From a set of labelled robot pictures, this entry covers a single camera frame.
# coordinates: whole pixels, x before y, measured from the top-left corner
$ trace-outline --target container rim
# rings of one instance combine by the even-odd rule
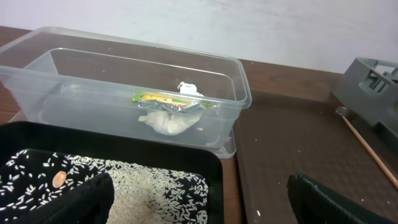
[[[24,72],[25,75],[21,75],[21,76],[26,76],[27,78],[45,78],[45,79],[51,79],[53,81],[58,81],[58,82],[64,80],[61,77],[67,77],[68,79],[73,80],[74,82],[80,83],[77,85],[92,86],[92,85],[90,85],[90,82],[91,82],[91,84],[94,84],[94,83],[97,85],[101,84],[101,86],[103,86],[103,89],[110,89],[111,86],[114,88],[119,86],[119,87],[123,87],[123,89],[130,89],[130,90],[134,89],[134,90],[140,90],[140,91],[159,93],[159,94],[162,94],[163,96],[167,95],[173,99],[200,101],[201,103],[209,103],[212,105],[222,106],[222,107],[227,107],[227,108],[246,109],[250,106],[250,104],[252,102],[248,80],[247,80],[246,73],[244,71],[243,65],[240,60],[238,60],[236,58],[232,58],[232,57],[226,57],[226,56],[217,55],[217,54],[210,54],[207,52],[201,52],[201,51],[197,51],[197,50],[184,49],[181,47],[172,47],[169,45],[162,45],[162,44],[155,44],[155,43],[151,43],[151,42],[144,42],[141,40],[131,40],[131,39],[127,39],[127,38],[123,38],[123,37],[115,37],[115,36],[111,36],[111,35],[95,34],[95,33],[91,33],[91,32],[66,29],[66,28],[61,28],[61,27],[47,26],[47,27],[41,27],[36,30],[33,30],[32,32],[29,32],[28,34],[23,35],[22,37],[20,37],[16,40],[13,40],[12,42],[0,47],[0,54],[3,53],[4,51],[6,51],[7,49],[11,48],[12,46],[14,46],[28,38],[31,38],[39,33],[42,33],[42,32],[48,32],[48,33],[53,33],[53,34],[62,34],[62,35],[72,35],[75,37],[97,39],[97,40],[107,40],[107,41],[120,42],[120,43],[126,43],[126,44],[145,45],[145,46],[149,46],[149,47],[157,47],[157,48],[181,51],[181,52],[186,52],[186,53],[191,53],[191,54],[200,54],[200,55],[204,55],[207,57],[231,60],[234,63],[236,63],[239,68],[239,72],[241,74],[241,78],[242,78],[242,82],[243,82],[245,97],[242,100],[236,101],[236,100],[224,100],[224,99],[212,98],[212,97],[206,97],[206,96],[193,96],[193,95],[177,93],[177,92],[173,92],[173,91],[156,90],[156,89],[152,89],[152,88],[144,88],[144,87],[126,85],[126,84],[121,84],[121,83],[104,82],[104,81],[92,80],[92,79],[88,79],[88,78],[70,77],[70,76],[66,76],[66,75],[62,75],[62,74],[55,75],[53,73],[38,72],[38,71],[34,71],[34,70],[8,67],[8,66],[4,66],[4,65],[0,65],[0,73],[2,73],[4,75],[17,75],[16,73],[18,73],[18,75],[21,75],[21,72]]]

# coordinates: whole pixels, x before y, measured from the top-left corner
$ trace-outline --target copper coin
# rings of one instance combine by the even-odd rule
[[[52,179],[52,185],[55,188],[59,188],[63,185],[66,179],[67,179],[67,173],[64,171],[60,171],[57,174],[55,174],[54,178]]]

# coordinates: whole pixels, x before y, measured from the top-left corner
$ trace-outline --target white plastic wrapper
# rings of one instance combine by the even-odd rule
[[[180,93],[195,95],[195,96],[203,96],[202,94],[198,93],[198,88],[194,84],[180,82],[177,88],[180,89]]]
[[[187,130],[190,126],[199,121],[201,113],[193,116],[170,116],[165,111],[155,111],[148,113],[147,116],[140,116],[138,121],[143,121],[153,129],[165,135],[176,135]]]

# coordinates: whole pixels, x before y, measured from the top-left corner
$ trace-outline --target black object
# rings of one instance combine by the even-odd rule
[[[106,224],[114,201],[112,178],[98,174],[41,209],[15,220],[16,224]]]
[[[208,223],[224,223],[223,168],[206,150],[27,121],[0,126],[0,145],[0,164],[22,149],[40,149],[200,174],[209,186]]]
[[[394,223],[305,174],[291,175],[287,187],[289,201],[298,224]]]

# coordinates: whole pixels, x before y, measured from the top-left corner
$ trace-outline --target brown table surface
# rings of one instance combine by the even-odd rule
[[[0,26],[0,46],[28,33],[29,30]],[[255,96],[263,93],[273,93],[282,96],[330,102],[338,104],[338,100],[330,94],[331,89],[341,78],[341,74],[308,70],[303,68],[273,65],[269,63],[242,60],[252,91]],[[10,92],[0,86],[0,123],[8,122],[19,107]],[[243,136],[244,129],[234,128],[238,136]],[[237,154],[244,150],[243,145],[237,145]],[[242,223],[243,202],[241,200],[239,172],[236,156],[222,159],[224,175],[224,216],[225,223]]]

